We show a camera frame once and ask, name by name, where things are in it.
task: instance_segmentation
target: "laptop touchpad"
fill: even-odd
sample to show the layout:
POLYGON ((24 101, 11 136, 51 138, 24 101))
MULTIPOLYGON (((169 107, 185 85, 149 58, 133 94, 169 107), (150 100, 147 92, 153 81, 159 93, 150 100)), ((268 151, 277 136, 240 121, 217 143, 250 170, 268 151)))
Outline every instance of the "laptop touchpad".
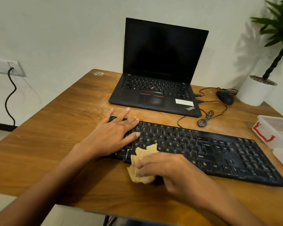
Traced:
POLYGON ((139 95, 139 103, 143 105, 164 107, 164 94, 155 91, 141 91, 139 95))

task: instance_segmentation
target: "laptop keyboard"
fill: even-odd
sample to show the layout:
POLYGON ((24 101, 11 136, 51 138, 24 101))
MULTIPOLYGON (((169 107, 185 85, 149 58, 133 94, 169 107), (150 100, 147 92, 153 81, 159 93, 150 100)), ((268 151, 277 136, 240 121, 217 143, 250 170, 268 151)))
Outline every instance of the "laptop keyboard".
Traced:
POLYGON ((283 178, 254 140, 140 121, 140 137, 110 157, 131 163, 135 149, 157 144, 159 152, 182 154, 208 175, 283 186, 283 178))
POLYGON ((124 80, 122 88, 157 91, 162 92, 164 95, 190 100, 190 95, 184 83, 172 83, 128 75, 124 80))

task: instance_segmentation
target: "floor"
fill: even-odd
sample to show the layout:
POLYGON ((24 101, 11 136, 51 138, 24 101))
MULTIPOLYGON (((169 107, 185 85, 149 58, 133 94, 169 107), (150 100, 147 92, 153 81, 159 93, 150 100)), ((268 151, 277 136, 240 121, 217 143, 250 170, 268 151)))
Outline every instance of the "floor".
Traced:
MULTIPOLYGON (((0 130, 0 141, 6 137, 9 132, 0 130)), ((0 210, 12 202, 15 197, 0 194, 0 210)), ((62 205, 55 205, 49 215, 46 217, 42 226, 102 226, 104 215, 87 213, 82 209, 72 208, 62 205)), ((118 218, 114 226, 125 225, 126 219, 118 218)))

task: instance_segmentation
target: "soil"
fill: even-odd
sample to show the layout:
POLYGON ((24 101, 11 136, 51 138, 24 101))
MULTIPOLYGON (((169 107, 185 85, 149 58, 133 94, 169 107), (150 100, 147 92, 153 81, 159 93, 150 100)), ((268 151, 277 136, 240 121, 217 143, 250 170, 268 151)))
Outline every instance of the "soil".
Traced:
POLYGON ((257 81, 257 82, 264 83, 264 84, 267 84, 267 85, 272 85, 272 86, 277 85, 277 83, 275 83, 274 81, 272 81, 270 79, 264 80, 262 77, 258 77, 256 75, 250 75, 250 78, 257 81))

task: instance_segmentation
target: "electrical outlet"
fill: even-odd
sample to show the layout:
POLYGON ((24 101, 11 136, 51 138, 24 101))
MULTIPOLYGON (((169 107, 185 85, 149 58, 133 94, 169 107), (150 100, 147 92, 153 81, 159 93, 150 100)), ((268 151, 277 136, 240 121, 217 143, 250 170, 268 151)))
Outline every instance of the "electrical outlet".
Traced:
POLYGON ((0 59, 0 74, 7 74, 11 67, 14 68, 10 72, 11 75, 26 77, 26 74, 18 61, 0 59))

